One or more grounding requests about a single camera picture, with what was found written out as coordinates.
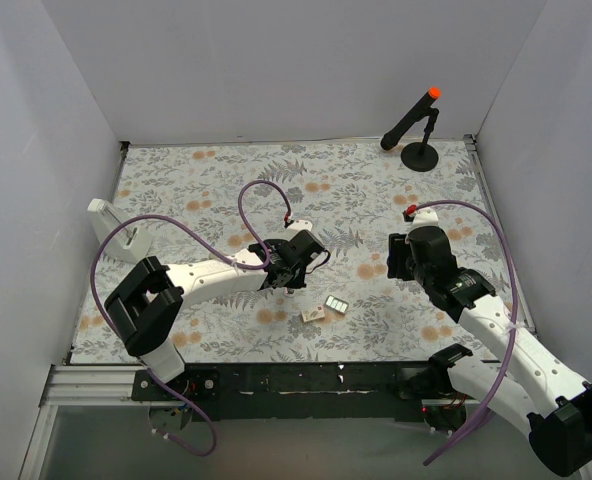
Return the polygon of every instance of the small card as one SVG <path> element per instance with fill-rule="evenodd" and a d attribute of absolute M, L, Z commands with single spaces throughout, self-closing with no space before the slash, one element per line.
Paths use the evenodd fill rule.
<path fill-rule="evenodd" d="M 325 311 L 322 305 L 317 306 L 313 310 L 301 310 L 300 313 L 303 316 L 303 322 L 312 322 L 325 318 Z"/>

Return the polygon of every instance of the white wall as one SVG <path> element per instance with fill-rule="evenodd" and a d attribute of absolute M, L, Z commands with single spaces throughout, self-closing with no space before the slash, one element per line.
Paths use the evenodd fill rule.
<path fill-rule="evenodd" d="M 549 0 L 479 136 L 543 341 L 592 381 L 592 0 Z"/>
<path fill-rule="evenodd" d="M 120 140 L 477 132 L 545 0 L 43 0 Z"/>
<path fill-rule="evenodd" d="M 0 479 L 71 340 L 119 145 L 39 0 L 0 2 Z"/>

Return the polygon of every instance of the black round base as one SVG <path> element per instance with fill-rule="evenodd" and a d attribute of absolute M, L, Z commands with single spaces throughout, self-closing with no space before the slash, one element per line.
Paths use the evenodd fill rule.
<path fill-rule="evenodd" d="M 425 152 L 419 155 L 418 151 L 421 145 L 420 142 L 410 143 L 400 152 L 400 159 L 403 161 L 403 165 L 410 170 L 429 172 L 438 164 L 438 152 L 431 145 L 426 145 Z"/>

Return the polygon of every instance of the gray leaf pattern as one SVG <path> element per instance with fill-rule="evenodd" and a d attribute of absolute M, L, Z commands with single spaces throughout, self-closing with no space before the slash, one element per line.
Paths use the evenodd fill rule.
<path fill-rule="evenodd" d="M 401 164 L 399 148 L 383 152 L 376 141 L 130 148 L 114 198 L 129 215 L 170 215 L 217 249 L 234 253 L 254 242 L 238 216 L 238 193 L 244 184 L 264 178 L 283 187 L 293 217 L 312 221 L 314 233 L 332 252 L 329 264 L 309 276 L 307 288 L 294 297 L 282 291 L 243 292 L 184 310 L 171 336 L 186 361 L 425 360 L 454 342 L 491 358 L 478 340 L 436 310 L 416 283 L 387 279 L 388 235 L 405 232 L 407 205 L 457 199 L 484 208 L 463 142 L 432 143 L 440 162 L 422 174 Z M 244 207 L 261 236 L 282 229 L 285 211 L 272 189 L 251 189 Z M 508 300 L 501 250 L 485 220 L 454 206 L 441 208 L 440 217 L 460 265 L 481 271 Z M 163 263 L 208 257 L 175 227 L 143 226 L 154 235 L 149 254 Z M 101 260 L 101 299 L 130 269 Z M 304 323 L 301 310 L 315 308 L 328 295 L 347 300 L 348 313 L 326 312 L 323 320 Z M 104 325 L 89 292 L 71 362 L 136 362 Z"/>

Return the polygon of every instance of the white plastic part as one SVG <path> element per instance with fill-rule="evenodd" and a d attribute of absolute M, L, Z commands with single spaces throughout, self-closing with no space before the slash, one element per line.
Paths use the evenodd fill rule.
<path fill-rule="evenodd" d="M 185 361 L 169 338 L 156 349 L 142 355 L 140 359 L 163 383 L 173 380 L 185 371 Z"/>
<path fill-rule="evenodd" d="M 263 263 L 258 255 L 247 249 L 234 255 L 233 260 L 246 265 L 261 265 Z M 167 271 L 169 279 L 176 287 L 183 289 L 181 309 L 234 292 L 260 290 L 267 277 L 264 270 L 234 268 L 221 260 L 167 266 L 169 267 Z"/>
<path fill-rule="evenodd" d="M 112 203 L 94 198 L 87 207 L 99 243 L 118 225 L 129 220 L 129 216 Z M 105 253 L 112 258 L 128 263 L 138 263 L 147 256 L 152 244 L 152 235 L 142 226 L 129 225 L 112 238 Z"/>
<path fill-rule="evenodd" d="M 447 374 L 454 390 L 482 400 L 491 389 L 498 372 L 480 360 L 464 357 L 447 369 Z M 528 437 L 531 428 L 527 415 L 536 412 L 536 406 L 518 383 L 504 378 L 489 408 Z"/>
<path fill-rule="evenodd" d="M 300 230 L 311 230 L 311 222 L 299 220 L 285 229 L 288 240 Z M 247 249 L 241 250 L 230 257 L 235 263 L 256 266 L 262 261 L 255 253 Z M 260 290 L 267 278 L 264 270 L 247 270 L 234 267 L 222 260 L 206 260 L 189 265 L 167 265 L 167 276 L 176 287 L 183 289 L 181 310 L 191 305 L 212 298 L 221 297 L 235 292 L 255 292 Z M 140 359 L 152 369 L 154 374 L 164 383 L 169 382 L 185 370 L 183 357 L 167 338 L 163 344 Z"/>
<path fill-rule="evenodd" d="M 423 208 L 418 210 L 414 214 L 414 219 L 412 220 L 407 233 L 412 232 L 420 227 L 437 227 L 438 226 L 438 214 L 436 210 L 433 208 Z"/>
<path fill-rule="evenodd" d="M 502 359 L 511 330 L 506 312 L 500 297 L 485 295 L 476 300 L 475 308 L 463 309 L 458 323 Z M 516 329 L 509 372 L 534 402 L 536 413 L 543 417 L 558 408 L 558 397 L 571 400 L 585 391 L 586 380 L 552 355 L 525 328 Z"/>

